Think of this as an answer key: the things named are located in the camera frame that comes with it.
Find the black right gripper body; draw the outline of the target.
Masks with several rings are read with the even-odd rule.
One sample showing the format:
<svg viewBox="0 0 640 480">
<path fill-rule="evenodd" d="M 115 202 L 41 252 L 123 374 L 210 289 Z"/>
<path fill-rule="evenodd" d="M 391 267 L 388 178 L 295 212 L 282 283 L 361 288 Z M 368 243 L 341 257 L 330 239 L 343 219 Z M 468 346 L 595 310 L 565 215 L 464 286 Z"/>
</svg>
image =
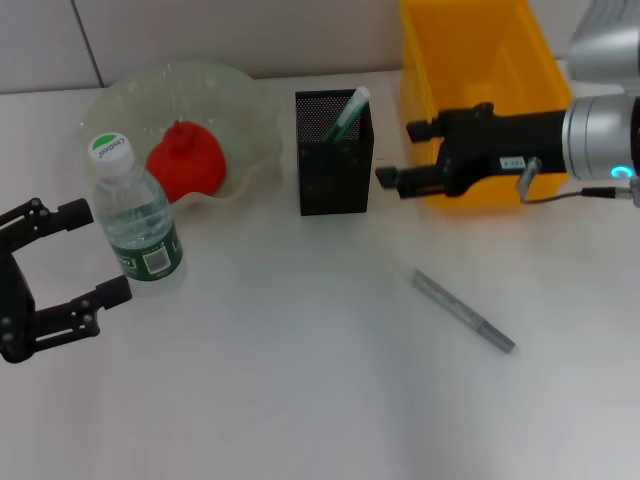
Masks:
<svg viewBox="0 0 640 480">
<path fill-rule="evenodd" d="M 537 158 L 542 174 L 564 173 L 565 114 L 555 110 L 501 116 L 491 103 L 441 111 L 433 119 L 433 136 L 442 140 L 436 167 L 443 193 L 459 197 L 483 179 L 520 173 L 520 167 L 502 162 L 508 158 Z"/>
</svg>

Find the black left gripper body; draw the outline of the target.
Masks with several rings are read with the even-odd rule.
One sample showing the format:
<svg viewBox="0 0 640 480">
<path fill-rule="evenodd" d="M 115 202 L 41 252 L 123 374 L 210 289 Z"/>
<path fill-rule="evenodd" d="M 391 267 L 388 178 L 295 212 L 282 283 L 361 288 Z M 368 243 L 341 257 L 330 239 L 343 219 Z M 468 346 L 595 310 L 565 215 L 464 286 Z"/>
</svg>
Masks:
<svg viewBox="0 0 640 480">
<path fill-rule="evenodd" d="M 1 249 L 1 356 L 21 363 L 36 352 L 35 300 L 9 248 Z"/>
</svg>

